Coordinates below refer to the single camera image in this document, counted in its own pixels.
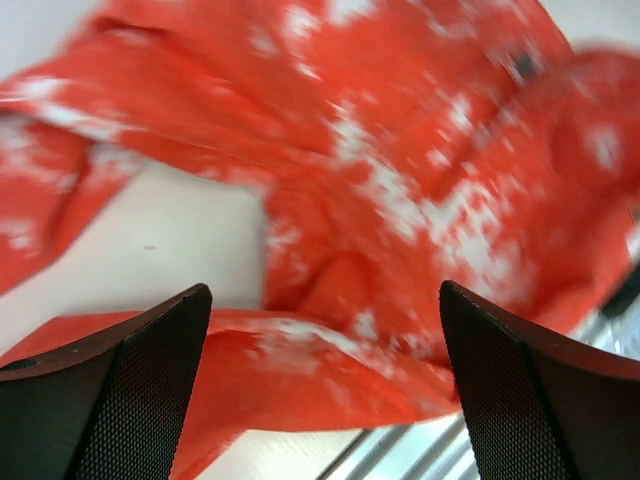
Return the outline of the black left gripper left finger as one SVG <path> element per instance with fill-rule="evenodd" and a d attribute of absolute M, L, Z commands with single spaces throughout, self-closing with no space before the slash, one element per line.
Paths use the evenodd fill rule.
<path fill-rule="evenodd" d="M 211 312 L 204 284 L 1 369 L 4 479 L 166 479 Z"/>

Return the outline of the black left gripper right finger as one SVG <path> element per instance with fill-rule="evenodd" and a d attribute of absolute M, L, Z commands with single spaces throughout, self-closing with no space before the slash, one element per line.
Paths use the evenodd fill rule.
<path fill-rule="evenodd" d="M 636 479 L 639 363 L 442 283 L 446 347 L 483 479 Z"/>

